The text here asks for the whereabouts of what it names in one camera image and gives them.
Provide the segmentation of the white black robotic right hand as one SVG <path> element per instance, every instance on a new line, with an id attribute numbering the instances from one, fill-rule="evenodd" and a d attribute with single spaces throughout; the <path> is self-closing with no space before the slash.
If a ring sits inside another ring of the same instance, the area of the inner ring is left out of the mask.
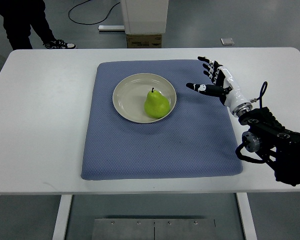
<path id="1" fill-rule="evenodd" d="M 198 60 L 202 62 L 203 74 L 210 79 L 211 84 L 187 83 L 187 88 L 202 95 L 219 98 L 236 118 L 253 109 L 252 103 L 242 94 L 241 87 L 225 66 L 202 56 Z"/>

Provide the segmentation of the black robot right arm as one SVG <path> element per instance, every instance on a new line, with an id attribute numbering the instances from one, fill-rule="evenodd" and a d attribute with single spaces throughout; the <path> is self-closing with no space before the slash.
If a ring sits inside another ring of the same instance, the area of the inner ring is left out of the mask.
<path id="1" fill-rule="evenodd" d="M 267 107 L 262 97 L 268 83 L 262 84 L 259 108 L 243 113 L 238 121 L 249 129 L 242 133 L 242 143 L 236 148 L 236 156 L 254 164 L 266 163 L 274 170 L 275 180 L 295 187 L 300 184 L 300 133 L 286 129 Z"/>

